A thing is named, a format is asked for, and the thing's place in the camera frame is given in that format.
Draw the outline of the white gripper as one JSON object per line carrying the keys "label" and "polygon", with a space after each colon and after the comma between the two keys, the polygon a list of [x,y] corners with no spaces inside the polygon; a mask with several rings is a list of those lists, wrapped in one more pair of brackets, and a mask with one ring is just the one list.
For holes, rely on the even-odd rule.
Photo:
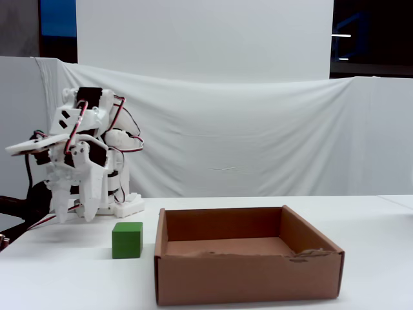
{"label": "white gripper", "polygon": [[96,216],[102,200],[103,187],[107,186],[108,147],[90,135],[53,136],[59,141],[51,145],[48,154],[48,188],[52,199],[50,208],[57,220],[65,223],[71,186],[79,186],[79,201],[84,207],[83,216],[90,222]]}

